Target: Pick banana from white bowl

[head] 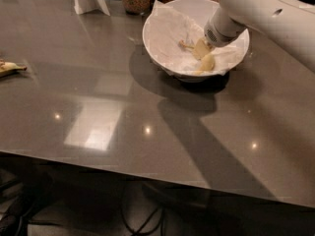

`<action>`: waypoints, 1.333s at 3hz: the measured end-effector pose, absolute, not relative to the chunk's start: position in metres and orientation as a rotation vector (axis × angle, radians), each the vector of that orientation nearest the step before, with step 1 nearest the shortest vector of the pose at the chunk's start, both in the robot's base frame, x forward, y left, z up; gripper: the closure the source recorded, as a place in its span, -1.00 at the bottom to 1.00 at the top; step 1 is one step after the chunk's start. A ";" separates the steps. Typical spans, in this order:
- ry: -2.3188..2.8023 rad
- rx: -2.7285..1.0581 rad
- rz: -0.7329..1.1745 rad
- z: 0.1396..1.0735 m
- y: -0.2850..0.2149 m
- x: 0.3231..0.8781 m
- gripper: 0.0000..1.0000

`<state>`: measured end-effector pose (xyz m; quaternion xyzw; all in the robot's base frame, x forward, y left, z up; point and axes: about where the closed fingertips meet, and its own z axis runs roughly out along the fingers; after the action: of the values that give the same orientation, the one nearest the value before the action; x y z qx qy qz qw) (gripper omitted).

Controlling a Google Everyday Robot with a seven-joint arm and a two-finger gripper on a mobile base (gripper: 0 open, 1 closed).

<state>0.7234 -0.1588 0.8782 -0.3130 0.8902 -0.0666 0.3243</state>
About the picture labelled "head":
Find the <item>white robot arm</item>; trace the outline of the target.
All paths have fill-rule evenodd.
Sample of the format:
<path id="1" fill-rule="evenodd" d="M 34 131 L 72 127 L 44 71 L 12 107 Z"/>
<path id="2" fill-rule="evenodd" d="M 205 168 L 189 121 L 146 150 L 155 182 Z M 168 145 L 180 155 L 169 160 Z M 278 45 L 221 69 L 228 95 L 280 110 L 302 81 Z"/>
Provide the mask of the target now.
<path id="1" fill-rule="evenodd" d="M 314 23 L 314 6 L 298 0 L 219 0 L 204 36 L 210 45 L 224 47 L 245 30 L 256 30 L 314 72 Z"/>

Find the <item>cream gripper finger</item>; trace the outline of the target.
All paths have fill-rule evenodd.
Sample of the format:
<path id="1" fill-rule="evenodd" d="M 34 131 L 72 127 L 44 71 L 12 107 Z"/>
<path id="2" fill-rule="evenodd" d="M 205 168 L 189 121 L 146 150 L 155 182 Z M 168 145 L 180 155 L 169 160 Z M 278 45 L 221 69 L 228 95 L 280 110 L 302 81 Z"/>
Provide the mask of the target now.
<path id="1" fill-rule="evenodd" d="M 201 60 L 212 51 L 212 46 L 202 37 L 196 42 L 192 54 L 197 60 Z"/>
<path id="2" fill-rule="evenodd" d="M 201 59 L 201 71 L 212 71 L 215 67 L 215 58 L 212 53 L 208 53 Z"/>

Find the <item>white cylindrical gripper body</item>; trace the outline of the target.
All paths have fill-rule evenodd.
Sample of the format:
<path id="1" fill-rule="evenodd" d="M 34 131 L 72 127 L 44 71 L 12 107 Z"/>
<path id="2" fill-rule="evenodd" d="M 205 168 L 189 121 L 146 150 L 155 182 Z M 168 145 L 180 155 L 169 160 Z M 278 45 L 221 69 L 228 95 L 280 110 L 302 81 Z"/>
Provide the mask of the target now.
<path id="1" fill-rule="evenodd" d="M 214 15 L 204 26 L 204 35 L 207 42 L 214 47 L 225 47 L 235 41 L 246 26 L 233 20 L 226 10 L 218 7 Z"/>

